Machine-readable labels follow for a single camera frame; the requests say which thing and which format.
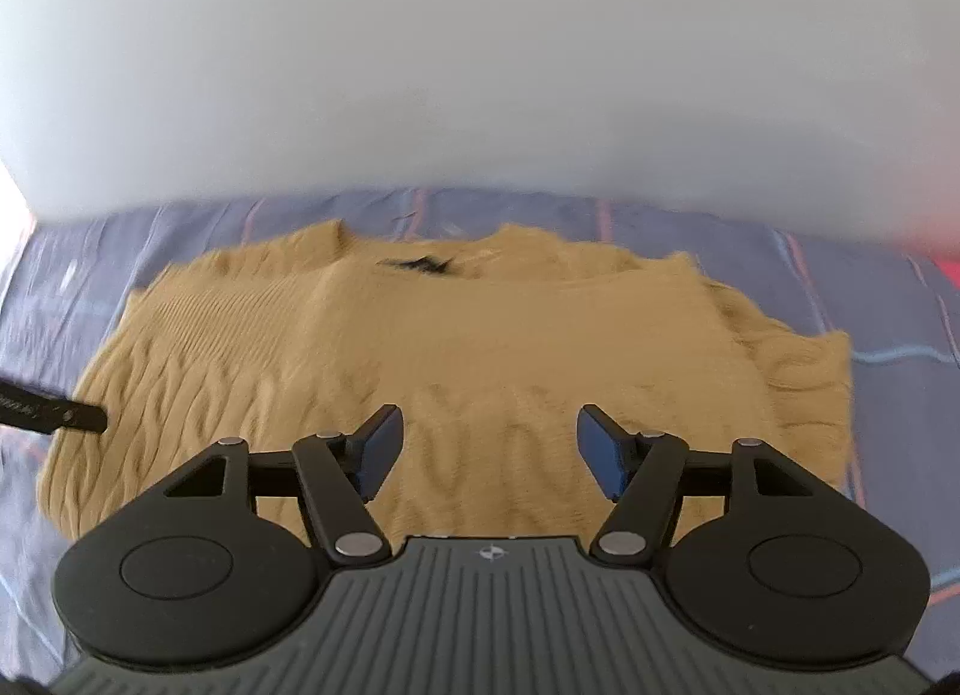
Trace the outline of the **mustard cable-knit sweater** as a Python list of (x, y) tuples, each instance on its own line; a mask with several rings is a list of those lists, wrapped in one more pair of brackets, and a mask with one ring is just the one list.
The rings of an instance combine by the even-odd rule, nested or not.
[(836, 486), (852, 392), (846, 335), (796, 333), (683, 253), (323, 222), (133, 292), (76, 386), (107, 431), (53, 439), (37, 503), (73, 539), (213, 441), (283, 452), (393, 404), (404, 450), (371, 507), (392, 541), (590, 536), (607, 505), (576, 448), (586, 404), (704, 452), (761, 438)]

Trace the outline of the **blue plaid bed sheet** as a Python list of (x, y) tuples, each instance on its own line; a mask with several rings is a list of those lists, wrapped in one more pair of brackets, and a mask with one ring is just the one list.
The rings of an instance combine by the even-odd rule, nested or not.
[(3, 374), (68, 392), (128, 292), (167, 264), (337, 218), (391, 240), (467, 239), (522, 224), (641, 257), (690, 253), (794, 330), (848, 333), (854, 497), (928, 562), (931, 601), (913, 663), (934, 677), (957, 669), (958, 289), (921, 253), (545, 193), (409, 188), (169, 203), (3, 236)]

